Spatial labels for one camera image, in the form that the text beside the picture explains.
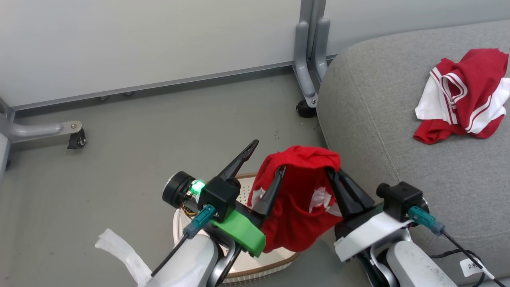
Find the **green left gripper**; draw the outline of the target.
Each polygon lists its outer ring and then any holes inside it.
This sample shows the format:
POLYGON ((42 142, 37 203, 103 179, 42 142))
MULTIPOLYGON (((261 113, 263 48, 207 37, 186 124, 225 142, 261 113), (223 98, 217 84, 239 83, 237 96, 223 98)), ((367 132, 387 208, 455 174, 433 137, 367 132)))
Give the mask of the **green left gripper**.
MULTIPOLYGON (((250 142, 247 147, 245 147, 226 167, 224 167, 224 169, 222 169, 222 171, 220 171, 218 177, 226 182, 237 182, 237 173, 244 163, 250 159, 259 142, 260 140, 258 139, 250 142)), ((273 207, 275 206, 285 172, 286 166, 278 167, 275 171, 273 181, 266 190, 266 193, 264 193, 261 200, 253 206, 253 211, 259 216, 269 218, 273 212, 273 207)), ((253 224, 247 216, 235 209, 233 209, 222 222, 214 218, 212 220, 212 226, 225 233, 229 238, 233 239, 235 243, 239 244, 247 253, 251 254, 255 258, 258 258, 262 254, 266 246, 265 234, 255 224, 253 224)))

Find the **grey partition base rail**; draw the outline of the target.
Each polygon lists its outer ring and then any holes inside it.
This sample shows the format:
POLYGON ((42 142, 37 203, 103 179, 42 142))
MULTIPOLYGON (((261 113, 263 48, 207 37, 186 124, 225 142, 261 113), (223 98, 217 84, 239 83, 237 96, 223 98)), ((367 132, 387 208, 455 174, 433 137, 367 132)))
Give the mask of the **grey partition base rail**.
POLYGON ((77 100, 87 100, 90 98, 111 96, 114 94, 125 93, 125 92, 137 92, 140 90, 173 86, 173 85, 178 85, 178 84, 193 83, 193 82, 198 82, 198 81, 206 81, 206 80, 211 80, 211 79, 241 75, 241 74, 245 74, 245 73, 257 73, 260 71, 265 71, 265 70, 270 70, 270 69, 291 67, 292 65, 293 65, 293 61, 286 61, 286 62, 282 62, 282 63, 263 65, 261 67, 252 67, 252 68, 239 69, 239 70, 234 70, 234 71, 225 71, 222 73, 213 73, 213 74, 205 75, 205 76, 197 76, 197 77, 190 77, 190 78, 185 78, 185 79, 165 81, 165 82, 160 82, 160 83, 145 84, 145 85, 139 85, 139 86, 128 87, 128 88, 108 90, 108 91, 104 91, 104 92, 88 93, 88 94, 84 94, 84 95, 80 95, 80 96, 59 98, 59 99, 55 99, 55 100, 45 100, 45 101, 39 102, 39 103, 11 106, 10 108, 11 108, 11 110, 17 112, 17 111, 21 111, 21 110, 40 108, 40 107, 44 107, 44 106, 69 103, 69 102, 74 102, 77 100))

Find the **black caster wheel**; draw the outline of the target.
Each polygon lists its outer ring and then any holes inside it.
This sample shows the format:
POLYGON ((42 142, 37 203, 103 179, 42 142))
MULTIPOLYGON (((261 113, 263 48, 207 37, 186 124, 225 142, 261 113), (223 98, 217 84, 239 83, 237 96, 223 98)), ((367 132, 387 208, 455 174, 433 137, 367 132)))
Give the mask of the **black caster wheel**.
POLYGON ((84 147, 86 143, 87 138, 85 136, 84 129, 82 128, 80 131, 70 134, 67 149, 80 149, 84 147))
POLYGON ((316 108, 309 107, 306 100, 301 100, 296 105, 296 112, 302 118, 313 118, 317 115, 316 108))

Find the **grey left frame leg caster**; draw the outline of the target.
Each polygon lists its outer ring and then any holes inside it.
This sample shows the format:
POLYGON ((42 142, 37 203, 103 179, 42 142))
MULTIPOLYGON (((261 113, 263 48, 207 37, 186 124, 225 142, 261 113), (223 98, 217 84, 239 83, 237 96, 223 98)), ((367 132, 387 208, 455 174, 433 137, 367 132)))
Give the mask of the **grey left frame leg caster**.
POLYGON ((83 128, 80 121, 57 122, 50 124, 22 125, 14 122, 15 111, 0 98, 0 186, 9 163, 11 144, 70 136, 83 128))

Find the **red white striped garment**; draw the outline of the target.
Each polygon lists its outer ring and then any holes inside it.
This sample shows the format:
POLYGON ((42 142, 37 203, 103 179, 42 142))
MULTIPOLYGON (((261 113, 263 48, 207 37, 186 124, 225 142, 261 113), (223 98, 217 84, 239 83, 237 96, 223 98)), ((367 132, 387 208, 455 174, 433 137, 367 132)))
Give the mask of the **red white striped garment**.
POLYGON ((509 55, 471 49, 455 63, 442 59, 431 71, 415 114, 414 139, 427 145, 452 134, 487 139, 499 128, 510 99, 509 55))

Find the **grey partition foot with caster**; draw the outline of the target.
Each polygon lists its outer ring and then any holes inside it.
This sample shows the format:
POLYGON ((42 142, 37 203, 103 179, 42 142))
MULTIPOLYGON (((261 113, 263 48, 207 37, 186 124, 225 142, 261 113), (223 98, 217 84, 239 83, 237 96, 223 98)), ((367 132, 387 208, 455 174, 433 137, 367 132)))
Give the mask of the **grey partition foot with caster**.
POLYGON ((304 100, 316 108, 320 84, 328 69, 327 45, 330 19, 324 16, 326 0, 301 0, 299 23, 295 29, 293 71, 304 100))

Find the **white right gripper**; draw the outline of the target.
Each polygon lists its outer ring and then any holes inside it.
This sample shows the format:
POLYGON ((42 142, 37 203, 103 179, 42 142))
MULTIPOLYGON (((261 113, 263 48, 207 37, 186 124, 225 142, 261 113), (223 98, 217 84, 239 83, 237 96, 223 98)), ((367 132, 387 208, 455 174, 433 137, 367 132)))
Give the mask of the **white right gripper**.
POLYGON ((326 174, 342 217, 346 219, 334 227, 334 249, 342 262, 412 223, 411 220, 401 222, 388 215, 383 211, 383 203, 374 206, 371 196, 342 169, 336 171, 327 167, 326 174))

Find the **red garment with white patches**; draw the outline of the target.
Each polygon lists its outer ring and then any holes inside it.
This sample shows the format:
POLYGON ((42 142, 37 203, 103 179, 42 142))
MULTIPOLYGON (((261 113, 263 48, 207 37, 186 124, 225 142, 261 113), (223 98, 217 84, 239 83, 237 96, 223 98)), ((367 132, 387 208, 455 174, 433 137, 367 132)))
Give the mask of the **red garment with white patches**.
POLYGON ((268 155, 260 166, 247 205, 262 200, 279 167, 285 167, 277 199, 262 226, 265 253, 285 248, 302 252, 335 224, 343 220, 326 174, 339 171, 339 154, 322 147, 294 145, 268 155))

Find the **grey fabric sofa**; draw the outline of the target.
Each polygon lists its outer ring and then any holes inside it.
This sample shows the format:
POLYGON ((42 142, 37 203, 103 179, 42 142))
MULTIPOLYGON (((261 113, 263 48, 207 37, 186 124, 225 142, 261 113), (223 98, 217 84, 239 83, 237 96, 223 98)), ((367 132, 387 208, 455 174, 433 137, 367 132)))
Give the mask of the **grey fabric sofa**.
POLYGON ((474 48, 510 54, 510 20, 410 31, 355 44, 337 55, 321 83, 318 120, 341 167, 376 202, 381 183, 423 191, 431 214, 510 287, 510 100, 488 139, 413 138, 415 108, 441 59, 474 48))

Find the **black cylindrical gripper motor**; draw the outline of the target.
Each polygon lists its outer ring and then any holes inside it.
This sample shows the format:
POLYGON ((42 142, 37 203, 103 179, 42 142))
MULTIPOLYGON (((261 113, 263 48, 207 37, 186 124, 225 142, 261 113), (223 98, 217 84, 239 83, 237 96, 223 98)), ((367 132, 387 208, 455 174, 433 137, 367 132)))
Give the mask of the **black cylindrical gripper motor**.
POLYGON ((182 204, 190 199, 187 193, 195 180, 195 177, 189 175, 185 171, 175 173, 171 176, 163 189, 162 200, 173 208, 180 208, 182 204))

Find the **white perforated laundry basket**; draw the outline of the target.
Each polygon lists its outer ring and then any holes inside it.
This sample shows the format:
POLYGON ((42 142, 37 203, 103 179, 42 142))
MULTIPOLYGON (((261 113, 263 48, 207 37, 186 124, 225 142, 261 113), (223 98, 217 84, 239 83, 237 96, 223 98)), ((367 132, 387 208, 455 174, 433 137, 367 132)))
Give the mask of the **white perforated laundry basket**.
MULTIPOLYGON (((247 205, 250 191, 255 180, 256 173, 237 175, 241 184, 240 194, 237 201, 247 205)), ((182 236, 182 230, 191 222, 190 213, 186 208, 178 208, 173 216, 173 240, 177 244, 182 236)), ((258 258, 251 257, 246 252, 241 252, 222 282, 222 287, 243 286, 250 282, 261 280, 266 276, 286 269, 299 256, 300 252, 291 252, 288 249, 279 248, 270 253, 262 253, 258 258)))

